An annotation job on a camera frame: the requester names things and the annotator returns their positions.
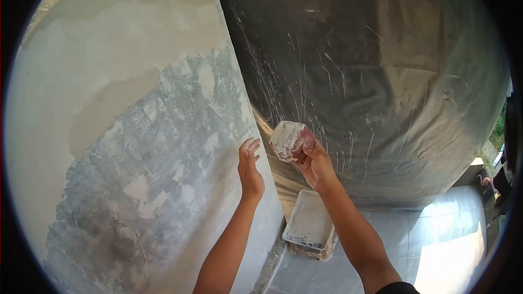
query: white paint tray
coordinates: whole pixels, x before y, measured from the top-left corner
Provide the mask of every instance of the white paint tray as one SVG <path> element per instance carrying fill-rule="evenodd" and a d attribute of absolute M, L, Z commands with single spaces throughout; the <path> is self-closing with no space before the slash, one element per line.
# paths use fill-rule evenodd
<path fill-rule="evenodd" d="M 323 251 L 334 224 L 316 191 L 301 190 L 285 227 L 283 239 Z"/>

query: person's left hand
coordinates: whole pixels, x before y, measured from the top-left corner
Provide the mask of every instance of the person's left hand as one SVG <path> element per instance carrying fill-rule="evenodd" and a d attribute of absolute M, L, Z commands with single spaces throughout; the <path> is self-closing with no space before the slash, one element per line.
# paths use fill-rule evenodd
<path fill-rule="evenodd" d="M 260 158 L 255 155 L 260 147 L 260 139 L 250 138 L 243 142 L 239 147 L 239 179 L 242 182 L 242 199 L 256 200 L 262 199 L 265 192 L 265 182 L 262 175 L 256 169 L 256 161 Z"/>

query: gray tile floor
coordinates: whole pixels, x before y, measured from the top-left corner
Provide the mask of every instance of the gray tile floor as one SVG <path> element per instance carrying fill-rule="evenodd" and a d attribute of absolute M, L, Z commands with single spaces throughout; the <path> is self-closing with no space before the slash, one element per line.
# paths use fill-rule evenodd
<path fill-rule="evenodd" d="M 422 211 L 362 215 L 403 281 L 420 292 L 461 293 L 485 256 L 485 216 L 471 186 L 450 188 Z M 363 285 L 338 243 L 327 262 L 286 253 L 266 293 L 363 293 Z"/>

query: hand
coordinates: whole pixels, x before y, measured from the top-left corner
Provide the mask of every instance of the hand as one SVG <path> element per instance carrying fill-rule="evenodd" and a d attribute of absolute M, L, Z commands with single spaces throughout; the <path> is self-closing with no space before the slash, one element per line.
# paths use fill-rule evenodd
<path fill-rule="evenodd" d="M 242 199 L 259 202 L 265 192 L 265 182 L 256 169 L 256 161 L 260 156 L 254 156 L 260 147 L 260 139 L 250 138 L 239 147 L 239 179 L 242 182 Z"/>
<path fill-rule="evenodd" d="M 307 158 L 303 163 L 297 163 L 296 166 L 313 190 L 318 192 L 337 179 L 329 154 L 318 140 L 309 147 L 304 146 L 303 151 Z"/>

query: black plastic tarp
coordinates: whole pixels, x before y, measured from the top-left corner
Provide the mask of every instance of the black plastic tarp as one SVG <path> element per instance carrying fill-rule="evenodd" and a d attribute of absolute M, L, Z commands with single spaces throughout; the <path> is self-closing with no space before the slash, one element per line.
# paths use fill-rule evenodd
<path fill-rule="evenodd" d="M 494 127 L 509 75 L 480 0 L 220 1 L 264 140 L 307 124 L 358 206 L 426 206 Z M 306 183 L 268 153 L 296 197 Z"/>

